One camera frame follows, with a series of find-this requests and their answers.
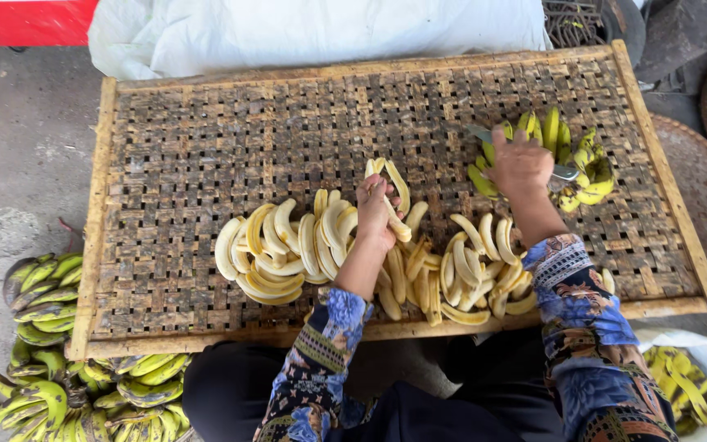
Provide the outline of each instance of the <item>black pants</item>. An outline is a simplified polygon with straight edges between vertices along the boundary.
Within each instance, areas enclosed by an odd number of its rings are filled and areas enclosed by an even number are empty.
[[[196,355],[185,373],[183,406],[206,442],[252,440],[269,403],[286,349],[223,341]],[[486,408],[526,442],[563,441],[561,419],[545,389],[540,330],[501,332],[478,347],[449,343],[445,372],[463,386],[450,399]]]

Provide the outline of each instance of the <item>batik shirt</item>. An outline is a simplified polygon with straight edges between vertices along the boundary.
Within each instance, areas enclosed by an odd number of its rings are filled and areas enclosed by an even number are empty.
[[[534,290],[547,354],[547,386],[567,440],[678,440],[672,411],[650,375],[637,339],[588,258],[583,241],[559,235],[523,260]],[[319,295],[272,384],[253,440],[318,442],[331,428],[367,422],[375,402],[342,393],[348,364],[373,306],[339,289]]]

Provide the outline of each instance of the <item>hand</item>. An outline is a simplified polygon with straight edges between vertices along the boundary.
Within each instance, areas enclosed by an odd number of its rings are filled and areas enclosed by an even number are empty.
[[[493,146],[496,164],[487,171],[487,176],[504,196],[510,201],[525,195],[547,196],[554,161],[538,139],[528,141],[525,131],[518,129],[514,141],[507,143],[504,128],[498,125],[493,128]]]
[[[383,204],[383,196],[394,192],[394,186],[379,175],[368,176],[356,189],[358,201],[359,225],[357,226],[356,245],[358,248],[368,248],[378,252],[379,256],[387,256],[394,247],[396,238],[388,227],[389,211]],[[390,198],[392,206],[400,204],[400,197]],[[402,219],[403,213],[397,213]]]

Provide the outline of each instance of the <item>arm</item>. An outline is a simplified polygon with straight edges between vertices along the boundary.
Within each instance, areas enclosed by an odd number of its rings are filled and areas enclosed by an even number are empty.
[[[545,323],[547,386],[566,439],[677,440],[670,404],[618,310],[620,300],[604,289],[583,241],[547,198],[551,154],[525,138],[517,131],[508,145],[503,131],[493,131],[496,167],[489,175],[509,198],[523,240],[532,246],[523,263],[534,273]]]
[[[323,440],[331,428],[350,428],[369,418],[374,403],[365,406],[346,397],[342,383],[372,313],[378,268],[394,246],[383,204],[383,196],[391,191],[379,176],[369,177],[357,189],[356,244],[340,267],[334,288],[320,290],[320,304],[272,382],[266,416],[253,440]]]

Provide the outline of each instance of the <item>wooden frame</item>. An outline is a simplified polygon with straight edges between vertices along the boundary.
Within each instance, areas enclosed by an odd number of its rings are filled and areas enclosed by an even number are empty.
[[[639,133],[642,135],[651,162],[655,166],[660,186],[667,196],[668,205],[678,224],[678,230],[693,266],[693,276],[702,290],[703,296],[679,296],[667,299],[623,302],[621,311],[626,318],[671,316],[687,313],[707,312],[707,260],[694,231],[691,219],[683,204],[664,156],[662,146],[653,131],[651,118],[639,92],[631,64],[622,41],[612,45],[587,46],[575,49],[555,50],[545,53],[522,52],[495,55],[454,56],[443,59],[415,59],[403,61],[378,61],[357,65],[339,65],[327,68],[303,68],[271,72],[244,72],[185,79],[157,79],[146,81],[125,81],[116,83],[113,78],[105,78],[102,85],[100,117],[97,126],[97,147],[93,157],[93,178],[90,189],[89,215],[86,225],[86,245],[84,248],[84,269],[79,289],[78,314],[75,320],[72,344],[68,357],[73,360],[89,357],[112,357],[164,352],[199,352],[206,345],[222,339],[251,340],[271,345],[288,346],[299,332],[299,326],[277,326],[271,328],[242,328],[221,334],[188,334],[185,336],[145,337],[117,341],[90,341],[93,329],[95,292],[100,276],[100,262],[104,232],[105,201],[107,197],[107,167],[113,143],[115,100],[119,93],[132,90],[156,90],[167,87],[185,87],[200,84],[251,83],[275,79],[313,79],[342,77],[352,74],[374,74],[379,72],[402,72],[419,68],[459,68],[473,65],[510,65],[523,62],[577,58],[582,56],[613,55],[617,74],[625,89],[628,104],[635,116]],[[429,327],[426,322],[380,323],[377,327],[365,328],[364,340],[375,341],[406,337],[443,336],[470,334],[498,329],[531,327],[540,323],[537,312],[524,316],[507,316],[503,321],[491,319],[480,327],[460,326],[445,320],[441,326]]]

